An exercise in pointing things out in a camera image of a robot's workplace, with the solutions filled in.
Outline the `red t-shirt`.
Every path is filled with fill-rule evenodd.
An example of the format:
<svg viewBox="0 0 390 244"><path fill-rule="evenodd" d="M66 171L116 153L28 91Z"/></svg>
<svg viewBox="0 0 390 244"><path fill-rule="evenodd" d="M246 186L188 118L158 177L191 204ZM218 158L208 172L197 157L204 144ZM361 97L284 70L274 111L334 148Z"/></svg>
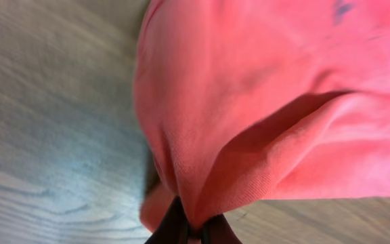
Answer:
<svg viewBox="0 0 390 244"><path fill-rule="evenodd" d="M390 0L153 0L137 118L190 224L267 199L390 197Z"/></svg>

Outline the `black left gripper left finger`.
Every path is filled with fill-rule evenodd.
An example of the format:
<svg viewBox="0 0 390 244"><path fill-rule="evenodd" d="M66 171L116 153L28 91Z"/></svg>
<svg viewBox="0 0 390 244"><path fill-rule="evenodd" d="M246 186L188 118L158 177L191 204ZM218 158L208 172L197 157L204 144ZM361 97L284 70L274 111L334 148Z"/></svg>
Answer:
<svg viewBox="0 0 390 244"><path fill-rule="evenodd" d="M159 227L145 244L188 244L189 223L179 197L175 197Z"/></svg>

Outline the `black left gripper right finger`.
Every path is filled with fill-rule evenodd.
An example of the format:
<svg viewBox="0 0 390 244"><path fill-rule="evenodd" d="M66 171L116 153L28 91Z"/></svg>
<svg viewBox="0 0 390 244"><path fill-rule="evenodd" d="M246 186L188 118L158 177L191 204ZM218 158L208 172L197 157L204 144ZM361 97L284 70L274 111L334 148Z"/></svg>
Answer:
<svg viewBox="0 0 390 244"><path fill-rule="evenodd" d="M204 224L200 239L202 244L242 244L223 214Z"/></svg>

